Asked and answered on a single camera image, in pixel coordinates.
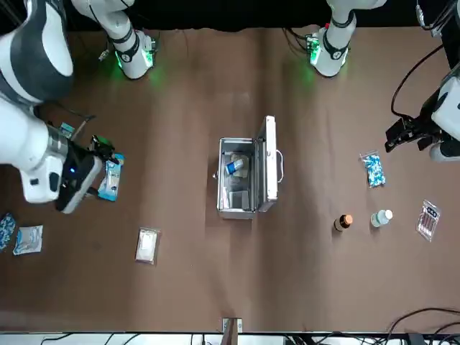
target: open aluminum case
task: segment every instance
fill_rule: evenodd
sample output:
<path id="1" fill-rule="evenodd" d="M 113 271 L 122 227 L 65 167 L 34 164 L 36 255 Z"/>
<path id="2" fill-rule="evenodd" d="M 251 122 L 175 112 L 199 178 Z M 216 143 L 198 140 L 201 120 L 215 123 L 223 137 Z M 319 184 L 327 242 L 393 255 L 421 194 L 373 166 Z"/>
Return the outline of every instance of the open aluminum case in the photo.
<path id="1" fill-rule="evenodd" d="M 277 153 L 281 158 L 278 180 Z M 225 169 L 232 156 L 246 156 L 245 178 L 229 175 Z M 253 219 L 266 212 L 278 199 L 278 183 L 283 179 L 282 154 L 276 148 L 276 122 L 266 116 L 256 138 L 222 138 L 219 142 L 217 211 L 225 219 Z"/>

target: medicine packet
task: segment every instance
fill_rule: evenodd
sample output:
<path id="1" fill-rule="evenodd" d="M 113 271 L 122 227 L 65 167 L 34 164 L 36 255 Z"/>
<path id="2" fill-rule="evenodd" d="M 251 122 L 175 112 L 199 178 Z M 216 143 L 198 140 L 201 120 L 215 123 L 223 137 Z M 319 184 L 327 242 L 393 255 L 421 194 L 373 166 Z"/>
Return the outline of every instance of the medicine packet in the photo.
<path id="1" fill-rule="evenodd" d="M 16 227 L 16 221 L 11 213 L 7 213 L 0 220 L 0 252 L 6 248 Z"/>
<path id="2" fill-rule="evenodd" d="M 380 155 L 378 151 L 371 151 L 365 155 L 359 155 L 364 167 L 367 170 L 367 180 L 369 187 L 377 187 L 384 185 L 387 182 L 385 174 L 383 173 L 382 163 L 380 162 Z"/>
<path id="3" fill-rule="evenodd" d="M 36 253 L 42 251 L 43 225 L 20 227 L 17 232 L 14 255 Z"/>
<path id="4" fill-rule="evenodd" d="M 110 160 L 106 162 L 106 176 L 98 189 L 98 197 L 110 201 L 115 201 L 118 196 L 121 167 L 124 164 L 124 156 L 121 153 L 116 153 L 115 158 L 119 161 L 119 164 Z"/>
<path id="5" fill-rule="evenodd" d="M 429 242 L 433 239 L 434 231 L 441 217 L 441 210 L 428 200 L 423 201 L 422 211 L 418 217 L 417 231 Z"/>
<path id="6" fill-rule="evenodd" d="M 136 261 L 157 264 L 157 249 L 160 243 L 161 231 L 150 228 L 139 228 Z"/>

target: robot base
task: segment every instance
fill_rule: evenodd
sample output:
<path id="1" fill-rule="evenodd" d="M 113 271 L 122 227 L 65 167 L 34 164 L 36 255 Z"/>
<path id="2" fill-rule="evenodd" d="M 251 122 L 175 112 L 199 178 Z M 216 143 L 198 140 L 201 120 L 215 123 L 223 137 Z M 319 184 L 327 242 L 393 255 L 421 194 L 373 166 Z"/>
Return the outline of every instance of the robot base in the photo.
<path id="1" fill-rule="evenodd" d="M 136 30 L 136 35 L 139 38 L 139 46 L 137 51 L 132 55 L 131 59 L 128 55 L 116 51 L 116 58 L 118 60 L 119 67 L 129 79 L 141 78 L 155 65 L 155 40 L 144 34 L 142 31 Z"/>

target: white packet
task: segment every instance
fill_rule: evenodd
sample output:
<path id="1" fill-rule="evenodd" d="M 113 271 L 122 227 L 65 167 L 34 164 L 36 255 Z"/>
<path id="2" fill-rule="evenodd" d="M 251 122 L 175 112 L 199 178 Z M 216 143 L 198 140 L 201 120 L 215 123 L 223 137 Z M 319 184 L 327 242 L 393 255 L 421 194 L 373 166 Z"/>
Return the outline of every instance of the white packet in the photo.
<path id="1" fill-rule="evenodd" d="M 14 255 L 37 253 L 42 251 L 43 225 L 21 227 L 17 232 Z"/>

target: blue pill packet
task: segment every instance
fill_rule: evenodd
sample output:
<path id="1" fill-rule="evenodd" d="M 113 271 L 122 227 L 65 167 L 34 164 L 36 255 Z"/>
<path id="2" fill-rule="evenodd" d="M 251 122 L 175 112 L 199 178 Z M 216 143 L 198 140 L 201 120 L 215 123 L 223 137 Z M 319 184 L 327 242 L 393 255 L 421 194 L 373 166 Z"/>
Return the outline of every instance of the blue pill packet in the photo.
<path id="1" fill-rule="evenodd" d="M 116 153 L 115 158 L 119 164 L 106 161 L 106 177 L 103 178 L 98 189 L 98 197 L 110 201 L 115 201 L 118 196 L 121 167 L 124 164 L 124 156 L 121 153 Z"/>
<path id="2" fill-rule="evenodd" d="M 15 227 L 16 221 L 14 220 L 13 215 L 8 212 L 0 220 L 0 252 L 2 252 L 8 245 Z"/>
<path id="3" fill-rule="evenodd" d="M 367 170 L 367 179 L 369 187 L 378 187 L 384 185 L 387 182 L 385 174 L 383 173 L 382 162 L 378 151 L 371 151 L 365 155 L 360 155 L 361 161 Z"/>

